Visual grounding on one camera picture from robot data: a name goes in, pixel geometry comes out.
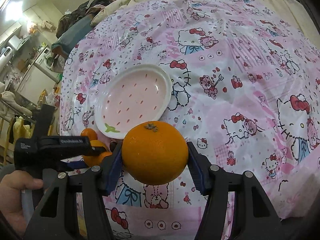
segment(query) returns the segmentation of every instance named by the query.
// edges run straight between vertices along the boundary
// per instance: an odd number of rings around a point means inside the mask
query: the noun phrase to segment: green leaf design
[[[120,132],[120,131],[117,131],[115,127],[113,126],[109,126],[108,124],[105,123],[105,126],[106,126],[106,132]]]

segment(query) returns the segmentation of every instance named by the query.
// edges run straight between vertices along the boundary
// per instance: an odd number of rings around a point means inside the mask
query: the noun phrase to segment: pink tablecloth
[[[106,18],[69,55],[60,134],[97,131],[95,105],[105,84],[127,68],[156,64],[173,87],[161,120],[211,163],[253,171],[280,217],[301,214],[319,189],[312,179],[319,168],[319,58],[299,30],[256,0],[139,3]],[[188,168],[156,187],[124,170],[105,198],[119,239],[193,239],[205,203]],[[223,238],[231,194],[228,206]]]

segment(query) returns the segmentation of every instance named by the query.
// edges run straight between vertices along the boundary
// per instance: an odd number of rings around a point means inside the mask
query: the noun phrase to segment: large orange
[[[81,136],[88,136],[89,137],[89,140],[92,141],[92,140],[97,140],[98,139],[98,136],[97,136],[97,133],[95,130],[91,129],[91,128],[86,128],[84,129],[81,134]]]
[[[89,167],[100,165],[104,157],[112,154],[112,152],[108,151],[107,146],[101,141],[92,140],[90,141],[90,144],[92,147],[104,147],[106,151],[101,153],[99,156],[83,156],[85,164],[87,164]]]
[[[188,146],[170,124],[145,122],[125,136],[122,161],[136,180],[147,185],[162,185],[183,172],[188,162]]]

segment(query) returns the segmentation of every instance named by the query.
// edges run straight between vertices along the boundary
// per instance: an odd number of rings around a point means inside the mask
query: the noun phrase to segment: plate
[[[100,94],[94,115],[97,127],[110,138],[124,139],[138,124],[159,120],[171,92],[170,76],[159,66],[129,68],[106,83]]]

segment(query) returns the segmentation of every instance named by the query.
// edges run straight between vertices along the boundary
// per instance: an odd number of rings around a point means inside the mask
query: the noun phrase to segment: hand
[[[41,179],[34,179],[25,171],[5,175],[0,183],[0,211],[20,236],[23,236],[27,228],[21,206],[21,190],[42,187]]]

